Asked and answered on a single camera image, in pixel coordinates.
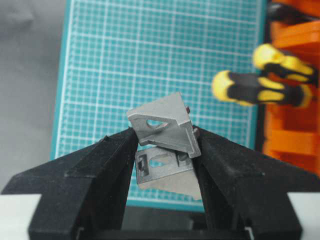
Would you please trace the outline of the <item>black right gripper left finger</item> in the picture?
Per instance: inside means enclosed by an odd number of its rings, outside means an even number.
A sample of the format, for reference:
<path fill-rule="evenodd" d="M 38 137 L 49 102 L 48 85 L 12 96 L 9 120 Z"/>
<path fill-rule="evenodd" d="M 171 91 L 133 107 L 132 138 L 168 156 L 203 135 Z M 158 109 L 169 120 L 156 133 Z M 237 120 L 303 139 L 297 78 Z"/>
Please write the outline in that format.
<path fill-rule="evenodd" d="M 1 238 L 77 240 L 120 229 L 137 147 L 128 128 L 14 175 L 1 192 Z"/>

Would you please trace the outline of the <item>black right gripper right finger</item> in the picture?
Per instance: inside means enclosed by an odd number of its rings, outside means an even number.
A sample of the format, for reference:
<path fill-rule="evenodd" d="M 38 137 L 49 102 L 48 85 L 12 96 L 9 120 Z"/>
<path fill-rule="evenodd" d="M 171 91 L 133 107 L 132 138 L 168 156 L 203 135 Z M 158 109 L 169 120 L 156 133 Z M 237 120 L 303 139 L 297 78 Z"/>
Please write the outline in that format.
<path fill-rule="evenodd" d="M 254 240 L 317 240 L 320 179 L 309 171 L 199 130 L 194 160 L 209 230 Z"/>

